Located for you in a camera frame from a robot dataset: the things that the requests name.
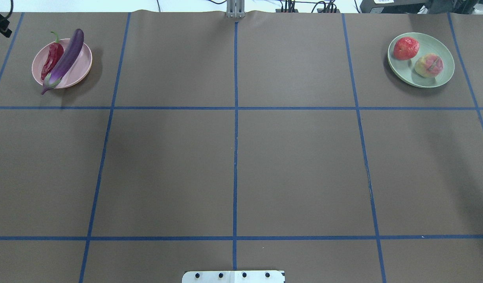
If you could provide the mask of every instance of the green plate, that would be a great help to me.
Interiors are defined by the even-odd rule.
[[[419,51],[416,56],[409,60],[399,60],[393,56],[395,43],[405,37],[410,36],[419,41]],[[435,53],[442,58],[444,70],[437,77],[422,77],[414,70],[414,64],[418,59],[427,53]],[[455,72],[455,61],[446,45],[439,40],[418,32],[408,32],[401,34],[392,40],[388,47],[388,63],[393,72],[404,82],[419,88],[435,88],[447,83]]]

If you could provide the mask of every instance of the plate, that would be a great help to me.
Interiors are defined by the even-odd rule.
[[[393,56],[393,48],[395,43],[405,36],[410,36],[419,41],[419,51],[412,59],[399,60]],[[427,53],[439,55],[444,62],[444,70],[437,77],[422,77],[414,70],[416,61]],[[447,83],[455,72],[455,61],[446,45],[428,34],[418,32],[401,34],[392,40],[388,47],[388,64],[397,77],[407,84],[419,88],[435,88],[441,86]]]
[[[65,51],[67,50],[69,42],[70,38],[60,40],[60,44],[63,46]],[[51,43],[44,46],[44,48],[42,48],[39,53],[35,55],[35,58],[31,64],[31,74],[39,85],[42,85],[44,82],[43,79],[40,79],[40,73],[42,72],[42,66],[44,66],[44,63],[46,63],[46,59],[49,55],[49,45]],[[91,69],[92,63],[93,55],[89,47],[86,45],[86,43],[84,43],[79,56],[72,65],[72,68],[70,68],[70,70],[68,70],[68,72],[63,76],[63,79],[61,79],[61,82],[58,84],[58,86],[56,86],[56,88],[67,88],[83,80]]]

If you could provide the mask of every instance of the metal plate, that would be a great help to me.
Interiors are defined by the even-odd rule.
[[[278,270],[238,270],[186,272],[182,283],[285,283],[285,272]]]

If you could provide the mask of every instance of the grid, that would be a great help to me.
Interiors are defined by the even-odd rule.
[[[378,229],[378,217],[376,215],[376,205],[375,205],[375,196],[373,192],[373,185],[371,181],[371,175],[369,172],[369,161],[368,161],[368,152],[365,145],[364,139],[364,129],[362,127],[362,117],[361,111],[369,111],[369,110],[438,110],[438,111],[461,111],[461,110],[474,110],[477,113],[480,125],[483,131],[483,116],[481,112],[483,111],[483,107],[479,107],[477,99],[475,97],[475,93],[470,82],[468,72],[466,71],[466,66],[462,59],[460,49],[458,46],[457,38],[455,35],[453,21],[450,16],[448,16],[448,23],[450,26],[451,33],[453,35],[453,40],[455,43],[455,48],[457,50],[457,54],[459,56],[460,66],[464,72],[466,82],[468,84],[468,88],[470,90],[470,95],[473,100],[474,107],[373,107],[373,106],[360,106],[357,97],[356,91],[356,82],[354,76],[354,66],[352,64],[351,59],[351,50],[349,45],[349,38],[347,34],[347,20],[344,15],[342,15],[342,25],[343,25],[343,32],[344,32],[344,41],[347,50],[347,58],[349,63],[349,72],[351,75],[351,87],[353,90],[353,98],[354,98],[354,107],[252,107],[252,106],[239,106],[238,104],[238,22],[234,23],[234,107],[174,107],[174,106],[116,106],[116,99],[118,93],[118,85],[119,85],[119,77],[121,75],[121,67],[123,65],[123,57],[125,53],[125,46],[126,40],[128,36],[128,30],[130,26],[130,18],[131,13],[128,13],[127,20],[126,20],[126,29],[123,38],[123,44],[121,47],[121,54],[119,57],[119,67],[116,76],[116,82],[114,85],[114,92],[112,96],[111,106],[0,106],[0,109],[13,109],[13,110],[20,110],[20,109],[36,109],[36,110],[52,110],[52,109],[61,109],[61,110],[109,110],[110,114],[108,116],[107,122],[107,130],[105,132],[105,140],[103,142],[103,151],[101,153],[101,160],[99,163],[99,170],[98,170],[98,177],[97,183],[95,187],[94,193],[94,200],[92,204],[92,210],[90,214],[90,221],[88,232],[85,237],[69,237],[69,236],[0,236],[0,241],[81,241],[85,242],[85,249],[83,254],[83,263],[79,275],[79,282],[83,282],[84,279],[84,272],[86,268],[86,264],[88,262],[89,256],[89,246],[92,241],[231,241],[232,242],[232,267],[234,270],[237,269],[237,242],[238,241],[283,241],[283,240],[293,240],[293,241],[308,241],[308,240],[316,240],[316,241],[344,241],[344,240],[376,240],[376,246],[378,251],[378,260],[380,264],[380,273],[382,282],[387,282],[386,274],[385,274],[385,264],[383,260],[383,251],[382,251],[382,244],[381,240],[427,240],[427,239],[483,239],[483,235],[381,235]],[[13,45],[15,43],[15,39],[19,33],[20,25],[24,18],[24,13],[20,17],[20,21],[18,22],[17,29],[13,35],[12,42],[10,43],[10,47],[7,51],[6,57],[4,59],[4,64],[0,70],[0,80],[4,73],[4,69],[6,68],[7,61],[9,59],[10,53],[13,49]],[[110,139],[110,128],[112,125],[112,117],[114,114],[114,110],[230,110],[234,112],[234,147],[233,147],[233,162],[234,162],[234,172],[233,172],[233,226],[232,226],[232,235],[229,236],[163,236],[163,237],[152,237],[152,236],[135,236],[135,237],[112,237],[112,236],[92,236],[93,225],[95,220],[95,212],[96,206],[98,201],[99,190],[101,186],[101,180],[103,177],[103,166],[105,164],[105,154],[107,152],[107,144]],[[238,114],[239,111],[245,110],[316,110],[316,111],[333,111],[333,110],[349,110],[355,111],[356,119],[358,122],[358,131],[360,134],[360,143],[362,145],[362,154],[364,159],[365,169],[367,171],[367,178],[369,181],[369,193],[370,197],[370,205],[373,217],[373,225],[375,235],[365,235],[365,236],[238,236],[237,233],[237,212],[238,212],[238,170],[237,170],[237,163],[238,163]]]

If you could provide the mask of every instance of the red chili pepper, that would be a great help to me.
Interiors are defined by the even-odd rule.
[[[60,44],[60,40],[58,38],[58,34],[54,31],[51,31],[51,33],[54,33],[56,35],[56,41],[51,43],[49,45],[49,55],[46,60],[46,63],[44,63],[44,66],[42,67],[42,72],[40,73],[40,79],[45,79],[46,75],[48,75],[51,70],[54,68],[56,63],[58,63],[58,60],[60,57],[63,55],[63,46]]]

